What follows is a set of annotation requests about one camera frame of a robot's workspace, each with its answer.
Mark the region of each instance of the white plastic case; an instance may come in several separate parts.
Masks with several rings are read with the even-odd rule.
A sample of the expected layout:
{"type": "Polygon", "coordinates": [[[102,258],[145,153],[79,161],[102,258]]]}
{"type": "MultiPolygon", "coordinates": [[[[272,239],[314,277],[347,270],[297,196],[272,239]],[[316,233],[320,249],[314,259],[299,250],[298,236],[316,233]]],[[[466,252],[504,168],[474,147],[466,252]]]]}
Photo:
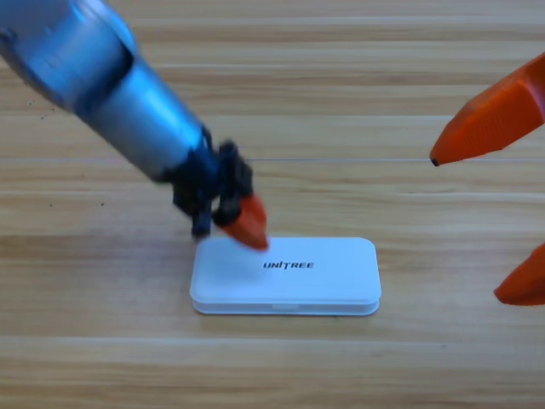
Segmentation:
{"type": "Polygon", "coordinates": [[[271,237],[254,251],[201,242],[191,297],[203,314],[367,315],[382,294],[375,246],[358,237],[271,237]]]}

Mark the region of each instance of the unitree logo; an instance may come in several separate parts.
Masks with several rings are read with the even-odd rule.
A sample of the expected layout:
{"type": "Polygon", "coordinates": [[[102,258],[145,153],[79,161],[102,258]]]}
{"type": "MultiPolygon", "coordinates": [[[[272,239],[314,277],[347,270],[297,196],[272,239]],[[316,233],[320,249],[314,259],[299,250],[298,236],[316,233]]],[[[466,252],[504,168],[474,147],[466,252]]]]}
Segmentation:
{"type": "Polygon", "coordinates": [[[263,268],[314,268],[313,262],[266,262],[263,268]]]}

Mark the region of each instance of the orange fingertip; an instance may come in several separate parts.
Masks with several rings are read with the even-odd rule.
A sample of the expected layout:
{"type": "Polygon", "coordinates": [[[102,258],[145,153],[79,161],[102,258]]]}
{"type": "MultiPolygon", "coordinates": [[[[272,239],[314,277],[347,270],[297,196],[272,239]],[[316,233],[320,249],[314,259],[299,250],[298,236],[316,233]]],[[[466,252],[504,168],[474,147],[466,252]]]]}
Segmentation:
{"type": "Polygon", "coordinates": [[[254,214],[254,217],[263,225],[267,224],[267,213],[265,211],[265,205],[259,196],[251,194],[245,198],[240,199],[240,206],[243,209],[254,214]]]}
{"type": "Polygon", "coordinates": [[[519,306],[545,304],[545,244],[537,247],[494,290],[494,294],[504,304],[519,306]]]}
{"type": "Polygon", "coordinates": [[[247,245],[255,250],[267,250],[268,239],[263,222],[263,216],[249,209],[249,206],[242,206],[242,211],[237,219],[225,226],[221,226],[226,234],[238,242],[247,245]]]}
{"type": "Polygon", "coordinates": [[[545,54],[475,96],[446,125],[430,159],[439,166],[502,150],[545,123],[545,54]]]}

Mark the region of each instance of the silver robotic arm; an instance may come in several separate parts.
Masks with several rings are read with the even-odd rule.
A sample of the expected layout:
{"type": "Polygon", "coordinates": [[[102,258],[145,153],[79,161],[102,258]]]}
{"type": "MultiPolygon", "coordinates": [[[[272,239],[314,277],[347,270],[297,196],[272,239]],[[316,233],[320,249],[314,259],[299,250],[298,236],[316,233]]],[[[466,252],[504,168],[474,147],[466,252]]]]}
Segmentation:
{"type": "Polygon", "coordinates": [[[237,146],[213,148],[210,132],[141,56],[107,3],[0,0],[0,55],[151,181],[170,183],[195,239],[213,222],[244,245],[267,248],[265,210],[237,146]]]}

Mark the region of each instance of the wood grain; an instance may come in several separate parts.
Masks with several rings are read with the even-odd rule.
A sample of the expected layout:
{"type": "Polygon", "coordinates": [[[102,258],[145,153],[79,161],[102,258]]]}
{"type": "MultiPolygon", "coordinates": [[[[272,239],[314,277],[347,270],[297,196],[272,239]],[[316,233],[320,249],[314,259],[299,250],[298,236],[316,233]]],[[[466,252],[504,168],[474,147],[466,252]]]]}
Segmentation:
{"type": "Polygon", "coordinates": [[[545,130],[434,168],[471,96],[543,52],[538,0],[117,0],[250,158],[274,235],[363,236],[376,314],[214,317],[166,186],[0,63],[0,408],[542,409],[545,130]]]}

